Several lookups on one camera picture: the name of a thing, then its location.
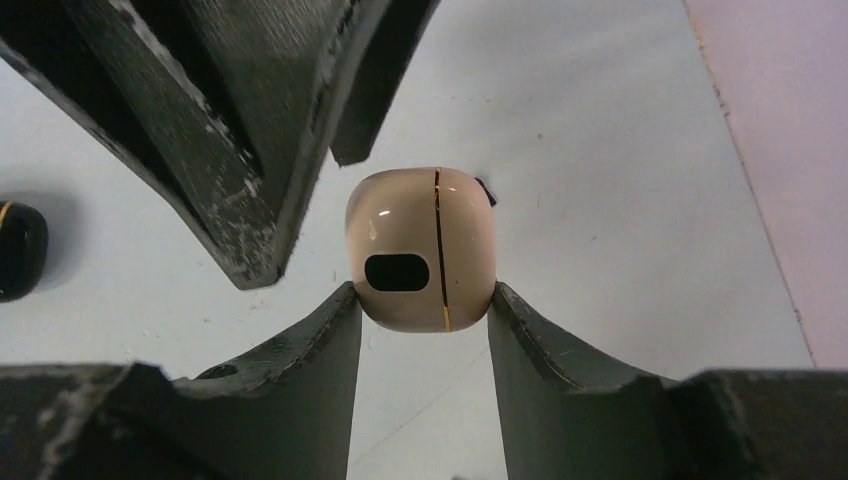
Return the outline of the beige earbud charging case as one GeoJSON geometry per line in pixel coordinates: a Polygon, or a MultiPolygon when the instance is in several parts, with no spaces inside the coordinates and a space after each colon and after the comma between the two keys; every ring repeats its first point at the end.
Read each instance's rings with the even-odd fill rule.
{"type": "Polygon", "coordinates": [[[493,204],[473,176],[448,167],[372,174],[345,212],[352,281],[365,314],[403,333],[467,329],[496,284],[493,204]]]}

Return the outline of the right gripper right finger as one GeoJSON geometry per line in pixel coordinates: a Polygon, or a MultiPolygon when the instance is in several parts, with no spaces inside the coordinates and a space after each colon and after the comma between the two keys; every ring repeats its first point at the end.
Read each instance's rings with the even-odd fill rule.
{"type": "Polygon", "coordinates": [[[547,320],[505,283],[488,312],[512,479],[843,479],[847,375],[716,369],[673,381],[547,320]]]}

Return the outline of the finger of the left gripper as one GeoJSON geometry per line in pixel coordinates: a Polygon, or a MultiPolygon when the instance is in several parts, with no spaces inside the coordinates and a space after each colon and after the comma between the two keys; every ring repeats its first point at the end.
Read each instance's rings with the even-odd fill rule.
{"type": "Polygon", "coordinates": [[[386,1],[5,1],[1,56],[239,289],[285,273],[386,1]]]}
{"type": "Polygon", "coordinates": [[[330,150],[340,166],[367,160],[401,81],[439,3],[387,1],[368,26],[330,150]]]}

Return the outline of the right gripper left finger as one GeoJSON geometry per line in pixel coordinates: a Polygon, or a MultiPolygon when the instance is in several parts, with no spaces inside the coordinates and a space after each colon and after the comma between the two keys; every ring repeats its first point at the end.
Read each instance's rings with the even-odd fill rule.
{"type": "Polygon", "coordinates": [[[1,369],[5,479],[342,479],[362,310],[341,284],[193,379],[145,363],[1,369]]]}

